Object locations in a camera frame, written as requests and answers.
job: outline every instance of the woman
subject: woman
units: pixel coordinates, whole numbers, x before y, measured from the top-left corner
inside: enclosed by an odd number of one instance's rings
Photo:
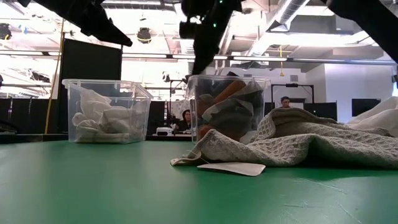
[[[190,130],[191,129],[191,111],[190,110],[185,110],[182,113],[182,119],[183,121],[180,122],[180,124],[178,124],[178,126],[176,126],[176,130],[178,131],[186,131],[186,130]]]

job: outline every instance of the plastic storage container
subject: plastic storage container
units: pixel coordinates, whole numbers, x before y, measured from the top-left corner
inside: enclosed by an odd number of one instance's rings
[[[152,95],[139,83],[62,80],[70,142],[131,143],[146,138]]]
[[[190,100],[192,141],[216,129],[234,140],[250,135],[264,117],[266,78],[193,75],[186,98]]]

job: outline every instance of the waffle knit blanket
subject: waffle knit blanket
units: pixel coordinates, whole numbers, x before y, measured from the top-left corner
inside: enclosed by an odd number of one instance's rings
[[[176,164],[202,156],[211,161],[287,167],[303,162],[309,154],[336,163],[398,169],[398,138],[385,129],[355,130],[298,108],[274,109],[260,122],[249,144],[212,129]]]

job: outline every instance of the green table surface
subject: green table surface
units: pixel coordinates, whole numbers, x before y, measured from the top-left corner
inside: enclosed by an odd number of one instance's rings
[[[172,167],[190,142],[0,145],[0,223],[398,223],[398,172]]]

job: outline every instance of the exposed ductwork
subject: exposed ductwork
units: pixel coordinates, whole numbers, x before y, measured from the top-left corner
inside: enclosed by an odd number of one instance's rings
[[[289,31],[290,23],[297,15],[299,9],[304,7],[309,1],[310,0],[280,0],[278,8],[267,15],[267,23],[264,28],[265,32],[267,33],[272,30],[280,32]],[[272,44],[267,40],[266,33],[252,45],[247,53],[248,56],[261,56]]]

